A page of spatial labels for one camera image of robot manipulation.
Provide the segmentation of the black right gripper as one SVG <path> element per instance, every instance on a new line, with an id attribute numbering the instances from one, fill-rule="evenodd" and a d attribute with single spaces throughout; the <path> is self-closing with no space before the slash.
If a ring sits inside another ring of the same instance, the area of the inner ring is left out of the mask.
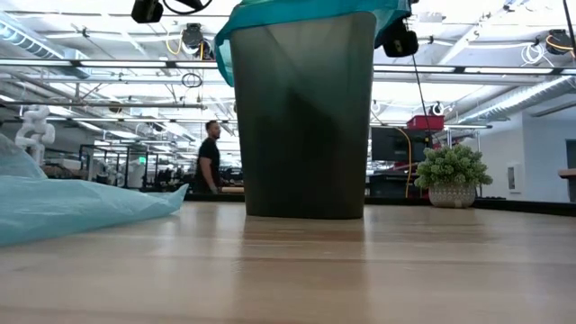
<path id="1" fill-rule="evenodd" d="M 418 36 L 408 29 L 403 19 L 399 19 L 383 32 L 382 47 L 389 58 L 408 57 L 419 49 Z"/>

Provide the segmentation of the teal trash bag liner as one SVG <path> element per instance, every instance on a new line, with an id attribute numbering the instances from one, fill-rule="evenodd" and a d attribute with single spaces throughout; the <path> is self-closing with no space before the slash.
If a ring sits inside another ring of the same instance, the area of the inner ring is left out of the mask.
<path id="1" fill-rule="evenodd" d="M 412 15 L 410 0 L 242 0 L 213 40 L 220 75 L 229 86 L 234 85 L 230 39 L 236 30 L 362 12 L 375 17 L 376 37 L 395 21 Z"/>

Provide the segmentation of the dark plastic trash bin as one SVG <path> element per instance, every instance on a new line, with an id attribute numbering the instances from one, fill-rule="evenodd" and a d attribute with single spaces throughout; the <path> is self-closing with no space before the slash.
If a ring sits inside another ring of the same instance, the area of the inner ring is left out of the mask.
<path id="1" fill-rule="evenodd" d="M 375 25 L 363 12 L 231 34 L 249 215 L 363 216 Z"/>

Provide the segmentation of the light blue flat trash bag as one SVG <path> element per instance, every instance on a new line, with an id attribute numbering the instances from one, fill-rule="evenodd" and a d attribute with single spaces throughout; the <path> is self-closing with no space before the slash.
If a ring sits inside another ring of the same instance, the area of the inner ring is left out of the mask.
<path id="1" fill-rule="evenodd" d="M 142 193 L 85 180 L 50 179 L 0 134 L 0 247 L 166 217 L 180 210 L 188 186 Z"/>

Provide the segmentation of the red box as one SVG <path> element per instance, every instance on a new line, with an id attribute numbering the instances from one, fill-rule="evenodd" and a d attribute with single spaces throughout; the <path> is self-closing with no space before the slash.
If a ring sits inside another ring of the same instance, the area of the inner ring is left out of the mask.
<path id="1" fill-rule="evenodd" d="M 443 116 L 415 115 L 407 121 L 406 126 L 410 130 L 442 131 L 445 127 L 445 120 Z"/>

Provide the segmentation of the black monitor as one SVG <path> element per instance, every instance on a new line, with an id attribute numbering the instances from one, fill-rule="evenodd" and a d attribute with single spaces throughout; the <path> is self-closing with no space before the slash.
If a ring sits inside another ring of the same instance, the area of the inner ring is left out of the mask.
<path id="1" fill-rule="evenodd" d="M 432 147 L 432 137 L 424 130 L 371 128 L 372 160 L 389 162 L 421 162 L 424 150 Z"/>

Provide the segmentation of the potted green plant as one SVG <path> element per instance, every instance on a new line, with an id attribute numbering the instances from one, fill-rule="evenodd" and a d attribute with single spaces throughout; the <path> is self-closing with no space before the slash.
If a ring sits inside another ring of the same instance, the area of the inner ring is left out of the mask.
<path id="1" fill-rule="evenodd" d="M 431 204 L 439 208 L 465 209 L 476 199 L 476 189 L 491 185 L 492 177 L 482 153 L 468 146 L 426 148 L 418 164 L 415 185 L 426 189 Z"/>

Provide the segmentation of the wooden side table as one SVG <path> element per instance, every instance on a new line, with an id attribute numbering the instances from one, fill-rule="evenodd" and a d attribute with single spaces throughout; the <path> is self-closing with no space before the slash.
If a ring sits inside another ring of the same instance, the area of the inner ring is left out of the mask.
<path id="1" fill-rule="evenodd" d="M 559 170 L 558 176 L 568 181 L 569 200 L 576 203 L 576 168 Z"/>

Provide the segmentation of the person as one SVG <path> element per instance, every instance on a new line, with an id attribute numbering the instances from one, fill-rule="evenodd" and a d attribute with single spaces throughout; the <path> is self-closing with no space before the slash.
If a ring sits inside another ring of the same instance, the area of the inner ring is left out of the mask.
<path id="1" fill-rule="evenodd" d="M 220 151 L 217 141 L 221 128 L 217 121 L 205 124 L 207 138 L 198 150 L 194 175 L 194 191 L 198 194 L 217 194 L 220 191 Z"/>

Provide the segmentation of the silver air duct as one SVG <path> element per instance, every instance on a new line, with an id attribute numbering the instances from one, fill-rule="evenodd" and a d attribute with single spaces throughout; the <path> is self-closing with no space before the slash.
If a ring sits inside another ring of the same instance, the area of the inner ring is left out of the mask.
<path id="1" fill-rule="evenodd" d="M 561 76 L 537 85 L 519 87 L 470 111 L 449 120 L 449 123 L 464 124 L 488 121 L 523 111 L 555 97 L 576 91 L 576 76 Z"/>
<path id="2" fill-rule="evenodd" d="M 0 41 L 25 50 L 38 59 L 56 60 L 66 58 L 63 53 L 48 45 L 45 41 L 31 36 L 29 33 L 2 19 L 0 19 Z"/>

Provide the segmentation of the white wall dispenser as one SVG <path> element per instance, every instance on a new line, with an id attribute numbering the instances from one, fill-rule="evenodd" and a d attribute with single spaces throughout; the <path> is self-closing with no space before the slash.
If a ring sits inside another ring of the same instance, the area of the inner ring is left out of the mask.
<path id="1" fill-rule="evenodd" d="M 523 191 L 523 167 L 520 163 L 507 165 L 508 190 L 512 194 L 521 194 Z"/>

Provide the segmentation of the black aluminium table frame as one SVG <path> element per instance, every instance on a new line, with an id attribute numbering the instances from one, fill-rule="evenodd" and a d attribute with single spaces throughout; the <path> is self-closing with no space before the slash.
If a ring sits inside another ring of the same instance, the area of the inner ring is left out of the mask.
<path id="1" fill-rule="evenodd" d="M 196 194 L 187 193 L 184 197 L 186 202 L 217 202 L 217 203 L 243 203 L 245 196 L 237 193 L 225 194 Z M 409 198 L 382 198 L 366 196 L 365 205 L 393 205 L 393 206 L 431 206 L 426 199 Z M 480 210 L 494 210 L 506 212 L 525 212 L 534 214 L 547 214 L 556 216 L 576 216 L 576 204 L 568 202 L 529 202 L 511 201 L 502 199 L 476 199 L 472 208 Z"/>

